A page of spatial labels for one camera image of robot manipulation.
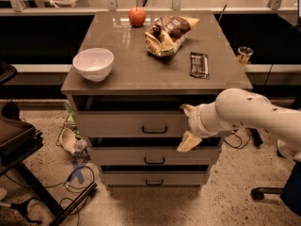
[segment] gray cabinet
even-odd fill
[[[196,17],[199,22],[175,56],[159,59],[146,52],[144,32],[163,15]],[[98,12],[80,51],[92,47],[112,51],[113,71],[95,83],[71,67],[61,91],[103,184],[206,184],[227,133],[204,138],[188,153],[177,152],[188,129],[180,105],[208,104],[223,89],[252,89],[213,14],[148,11],[144,26],[133,28],[127,12]],[[210,79],[190,76],[190,52],[209,55]]]

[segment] apple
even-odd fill
[[[129,11],[129,19],[132,26],[142,26],[147,14],[143,8],[135,7]]]

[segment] cup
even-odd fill
[[[59,137],[60,144],[64,147],[64,149],[68,152],[74,153],[75,152],[75,134],[70,128],[65,128],[62,131],[62,134]]]
[[[237,58],[241,66],[244,67],[253,55],[253,50],[249,47],[239,47],[237,50]]]

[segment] snack bag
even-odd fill
[[[158,57],[174,55],[198,19],[179,16],[160,17],[145,33],[146,49]]]

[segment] cabinet top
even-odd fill
[[[174,56],[156,57],[145,47],[145,32],[161,16],[198,18]],[[79,49],[101,47],[114,54],[112,72],[102,82],[84,79],[72,66],[62,87],[71,95],[189,94],[252,89],[210,11],[147,11],[143,26],[132,27],[128,12],[97,12]],[[208,55],[209,79],[190,76],[190,53]]]

